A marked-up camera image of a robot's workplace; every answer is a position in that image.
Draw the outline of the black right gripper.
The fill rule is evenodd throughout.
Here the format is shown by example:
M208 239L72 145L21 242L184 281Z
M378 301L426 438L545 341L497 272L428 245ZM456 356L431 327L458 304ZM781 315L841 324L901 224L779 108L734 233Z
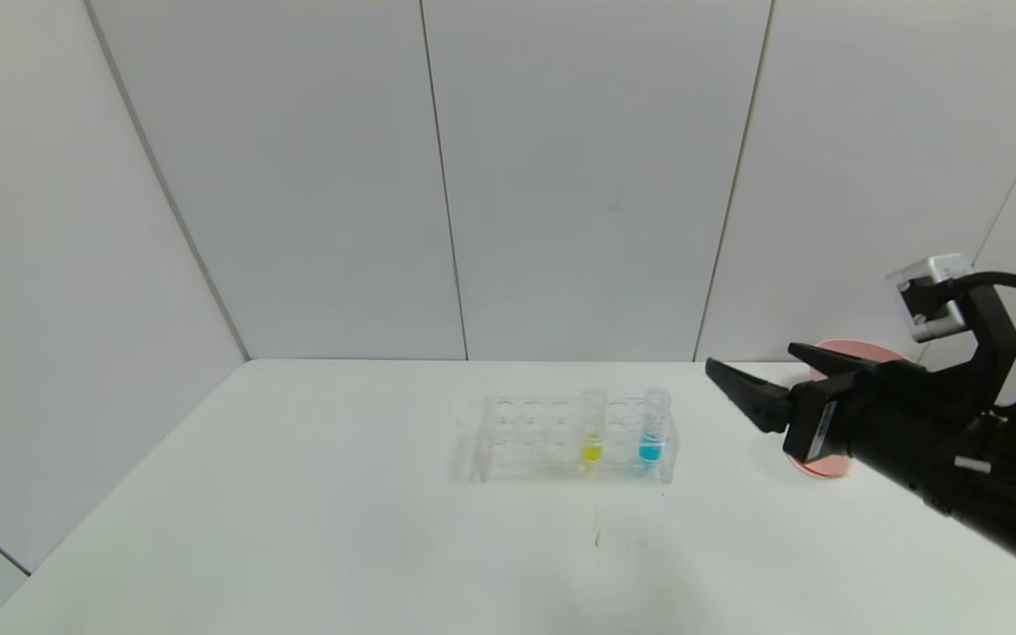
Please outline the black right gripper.
M990 511L989 477L957 463L990 450L987 371L882 362L883 347L864 341L791 342L788 354L824 378L788 389L713 358L706 377L758 430L786 431L785 450L805 465L846 455L942 513Z

